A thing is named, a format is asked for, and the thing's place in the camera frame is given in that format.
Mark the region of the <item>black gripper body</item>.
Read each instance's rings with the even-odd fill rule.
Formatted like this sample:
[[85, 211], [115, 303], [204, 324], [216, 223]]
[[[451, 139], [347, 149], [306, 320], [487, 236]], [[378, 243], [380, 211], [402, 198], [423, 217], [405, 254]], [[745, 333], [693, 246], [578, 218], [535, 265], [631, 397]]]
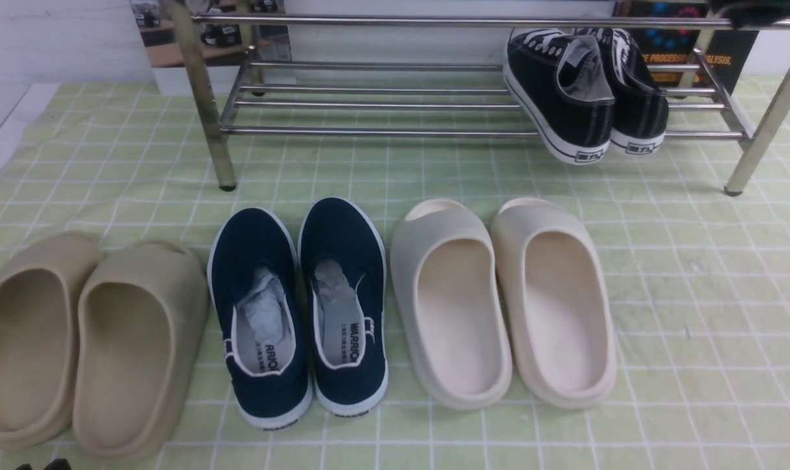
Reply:
[[709, 9], [733, 29], [774, 24], [790, 17], [790, 1], [708, 1]]

